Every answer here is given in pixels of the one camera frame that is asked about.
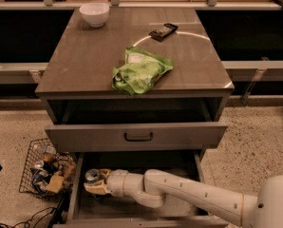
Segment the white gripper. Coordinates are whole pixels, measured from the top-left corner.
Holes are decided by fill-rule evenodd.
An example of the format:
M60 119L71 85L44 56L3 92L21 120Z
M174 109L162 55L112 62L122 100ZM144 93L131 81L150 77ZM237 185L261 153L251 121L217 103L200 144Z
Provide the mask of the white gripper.
M87 192L95 195L111 194L113 197L123 197L123 185L128 172L126 170L100 169L100 176L107 179L106 183L103 180L98 180L93 183L84 183L84 188Z

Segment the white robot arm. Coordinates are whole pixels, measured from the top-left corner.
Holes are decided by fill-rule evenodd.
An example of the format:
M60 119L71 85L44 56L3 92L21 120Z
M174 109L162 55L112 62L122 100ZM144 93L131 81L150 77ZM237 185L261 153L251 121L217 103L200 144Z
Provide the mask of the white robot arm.
M189 180L158 169L143 174L126 170L91 169L85 190L96 195L130 197L138 204L159 208L171 195L240 228L283 228L283 176L266 180L257 195Z

